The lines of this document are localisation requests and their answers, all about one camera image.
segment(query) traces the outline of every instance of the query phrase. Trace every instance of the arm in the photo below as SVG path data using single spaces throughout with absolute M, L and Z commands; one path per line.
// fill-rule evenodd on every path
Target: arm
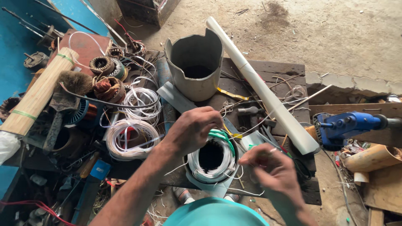
M 306 207 L 294 163 L 288 156 L 265 143 L 246 152 L 239 163 L 254 166 L 265 197 L 270 199 L 286 225 L 318 225 Z
M 184 112 L 90 226 L 140 225 L 162 177 L 181 157 L 203 147 L 211 129 L 222 126 L 220 113 L 212 107 Z

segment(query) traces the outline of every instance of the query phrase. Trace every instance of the white coil of wire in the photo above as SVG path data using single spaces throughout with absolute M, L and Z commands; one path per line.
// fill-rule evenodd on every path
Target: white coil of wire
M 221 146 L 223 149 L 222 163 L 216 169 L 208 170 L 206 172 L 203 168 L 201 168 L 199 163 L 200 149 L 188 154 L 187 160 L 189 168 L 197 180 L 204 183 L 216 183 L 224 180 L 236 170 L 235 156 L 230 149 L 230 145 L 228 143 L 230 141 L 215 136 L 208 136 L 207 143 L 208 142 L 215 142 L 215 144 Z
M 159 96 L 153 90 L 150 90 L 147 88 L 142 88 L 142 87 L 134 88 L 133 84 L 135 84 L 135 80 L 130 85 L 130 91 L 127 92 L 127 94 L 124 98 L 124 101 L 123 101 L 123 105 L 141 106 L 141 105 L 146 105 L 146 104 L 152 103 L 159 98 Z M 133 100 L 137 100 L 135 105 L 133 105 L 133 103 L 132 103 Z M 156 126 L 156 124 L 158 123 L 161 110 L 162 110 L 162 107 L 161 107 L 160 101 L 158 101 L 153 106 L 144 107 L 144 108 L 119 109 L 119 111 L 125 113 L 126 118 L 147 120 L 153 126 Z
M 127 138 L 127 133 L 132 134 L 135 131 L 135 137 Z M 156 129 L 149 123 L 138 119 L 123 119 L 114 123 L 107 134 L 106 146 L 112 158 L 119 161 L 131 161 L 133 159 L 146 158 L 149 152 L 159 142 L 162 135 L 159 135 Z M 146 142 L 137 146 L 128 148 L 128 142 L 143 137 Z

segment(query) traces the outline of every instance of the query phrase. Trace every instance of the foot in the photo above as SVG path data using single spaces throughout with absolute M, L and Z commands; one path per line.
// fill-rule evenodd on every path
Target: foot
M 224 199 L 232 201 L 232 202 L 238 202 L 240 199 L 240 195 L 235 195 L 235 194 L 225 194 Z
M 182 205 L 195 201 L 187 188 L 173 187 L 173 193 Z

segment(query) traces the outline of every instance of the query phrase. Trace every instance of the teal shirt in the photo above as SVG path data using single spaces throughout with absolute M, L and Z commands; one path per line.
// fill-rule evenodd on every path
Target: teal shirt
M 164 226 L 269 226 L 249 207 L 226 199 L 208 197 L 178 208 Z

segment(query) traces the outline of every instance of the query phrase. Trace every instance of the hand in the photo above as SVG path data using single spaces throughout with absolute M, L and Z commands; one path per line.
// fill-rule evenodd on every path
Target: hand
M 223 127 L 222 116 L 212 107 L 199 107 L 184 112 L 169 129 L 161 147 L 172 150 L 182 157 L 205 146 L 208 133 L 213 128 Z
M 238 161 L 251 164 L 263 187 L 286 194 L 298 208 L 305 205 L 293 161 L 268 143 L 246 152 Z

